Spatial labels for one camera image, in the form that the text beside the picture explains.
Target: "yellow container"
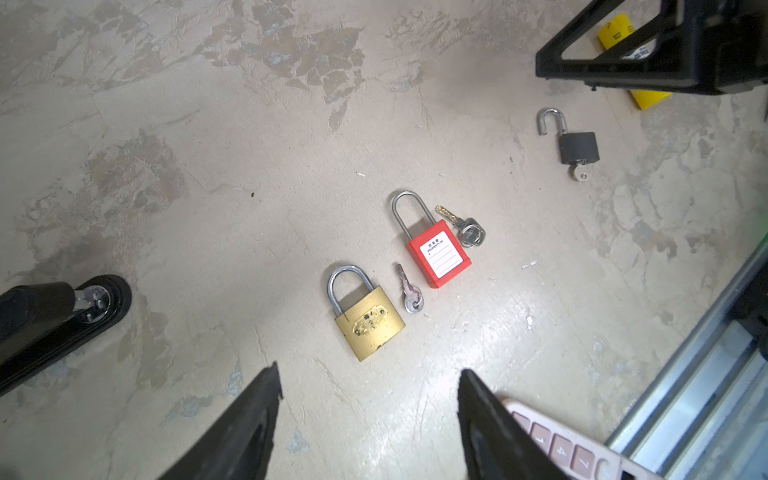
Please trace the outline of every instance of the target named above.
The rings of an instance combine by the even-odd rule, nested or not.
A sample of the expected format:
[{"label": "yellow container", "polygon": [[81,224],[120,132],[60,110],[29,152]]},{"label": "yellow container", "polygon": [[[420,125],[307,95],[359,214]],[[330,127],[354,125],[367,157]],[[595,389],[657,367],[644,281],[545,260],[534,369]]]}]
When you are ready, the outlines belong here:
[{"label": "yellow container", "polygon": [[[634,26],[632,26],[632,22],[629,21],[627,14],[622,13],[617,15],[616,18],[600,29],[598,38],[600,39],[600,43],[603,44],[603,47],[608,50],[610,47],[613,47],[619,41],[633,33]],[[650,55],[650,51],[643,45],[624,58],[640,60],[641,58],[646,58],[648,55]],[[641,110],[652,107],[663,99],[672,96],[668,91],[630,90],[630,93],[632,93],[634,100],[637,102],[637,106],[640,107]]]}]

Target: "black padlock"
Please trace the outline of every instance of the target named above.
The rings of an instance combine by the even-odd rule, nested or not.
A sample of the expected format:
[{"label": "black padlock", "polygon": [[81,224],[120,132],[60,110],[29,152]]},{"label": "black padlock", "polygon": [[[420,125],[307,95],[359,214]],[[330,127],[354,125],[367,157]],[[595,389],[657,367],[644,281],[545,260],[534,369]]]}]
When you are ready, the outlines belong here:
[{"label": "black padlock", "polygon": [[[586,164],[593,164],[600,160],[600,153],[598,152],[598,140],[594,136],[594,132],[580,132],[580,133],[568,133],[568,126],[565,123],[565,115],[557,108],[542,108],[538,112],[538,133],[541,135],[547,134],[547,125],[545,118],[547,114],[553,114],[555,120],[558,123],[558,130],[560,131],[560,137],[558,141],[560,143],[560,161],[566,165],[578,167]],[[583,168],[579,168],[577,173],[574,169],[574,176],[576,180],[584,181],[589,178],[588,173]]]}]

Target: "pink calculator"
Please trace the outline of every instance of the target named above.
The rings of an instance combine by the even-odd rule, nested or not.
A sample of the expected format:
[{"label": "pink calculator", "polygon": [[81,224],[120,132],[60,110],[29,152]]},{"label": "pink calculator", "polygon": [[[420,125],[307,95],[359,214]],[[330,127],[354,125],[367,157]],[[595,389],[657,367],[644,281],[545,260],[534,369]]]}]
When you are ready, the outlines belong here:
[{"label": "pink calculator", "polygon": [[659,475],[619,455],[520,402],[504,407],[534,443],[574,480],[663,480]]}]

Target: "red padlock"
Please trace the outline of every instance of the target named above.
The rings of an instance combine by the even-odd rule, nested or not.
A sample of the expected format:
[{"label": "red padlock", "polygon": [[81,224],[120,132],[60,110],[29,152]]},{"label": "red padlock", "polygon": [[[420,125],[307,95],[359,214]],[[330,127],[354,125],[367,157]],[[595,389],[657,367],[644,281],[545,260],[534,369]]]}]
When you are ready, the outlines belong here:
[{"label": "red padlock", "polygon": [[[410,195],[419,201],[419,205],[424,209],[427,218],[432,222],[432,226],[416,238],[402,222],[400,214],[397,213],[397,200],[405,195]],[[421,197],[410,190],[400,192],[392,199],[392,213],[395,214],[397,223],[400,224],[403,231],[406,232],[411,241],[408,243],[408,251],[411,253],[416,265],[424,274],[427,283],[432,288],[440,288],[445,285],[454,276],[472,265],[472,261],[464,253],[462,245],[458,242],[445,220],[435,222],[435,218],[429,213],[427,206]]]}]

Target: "padlock shackle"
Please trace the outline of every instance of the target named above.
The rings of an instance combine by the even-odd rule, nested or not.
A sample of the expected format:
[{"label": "padlock shackle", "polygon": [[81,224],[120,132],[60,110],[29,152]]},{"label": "padlock shackle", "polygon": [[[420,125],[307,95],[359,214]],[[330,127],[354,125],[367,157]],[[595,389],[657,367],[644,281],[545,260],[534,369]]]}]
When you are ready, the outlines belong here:
[{"label": "padlock shackle", "polygon": [[411,197],[416,198],[416,200],[419,202],[419,205],[422,206],[422,210],[424,210],[424,213],[427,214],[427,218],[429,218],[429,221],[432,222],[432,225],[434,225],[437,222],[435,222],[435,218],[432,216],[432,214],[429,213],[429,208],[427,208],[427,206],[424,204],[424,200],[422,200],[422,198],[415,192],[411,192],[410,190],[404,190],[399,194],[395,195],[395,198],[392,199],[392,213],[395,214],[397,223],[400,224],[402,231],[406,232],[406,235],[408,235],[408,238],[413,240],[413,236],[411,235],[411,232],[408,231],[406,224],[402,221],[402,218],[400,218],[400,214],[397,213],[397,200],[400,200],[400,197],[404,197],[405,195],[410,195]]},{"label": "padlock shackle", "polygon": [[339,301],[336,300],[336,295],[333,294],[333,282],[336,280],[336,277],[339,276],[341,272],[354,272],[360,275],[362,278],[362,281],[365,283],[365,285],[368,287],[368,291],[373,291],[373,283],[371,283],[371,279],[368,278],[365,272],[362,271],[362,268],[355,265],[344,265],[340,266],[339,268],[335,269],[333,273],[331,273],[331,277],[328,279],[328,298],[331,301],[331,305],[333,305],[333,309],[336,311],[336,315],[341,315],[341,306],[339,305]]},{"label": "padlock shackle", "polygon": [[546,122],[547,114],[554,115],[554,121],[557,122],[558,130],[560,131],[561,134],[568,133],[568,125],[565,123],[565,115],[563,114],[563,112],[559,111],[557,108],[554,108],[554,107],[546,107],[539,110],[538,114],[536,115],[536,118],[538,119],[539,135],[547,134],[547,122]]}]

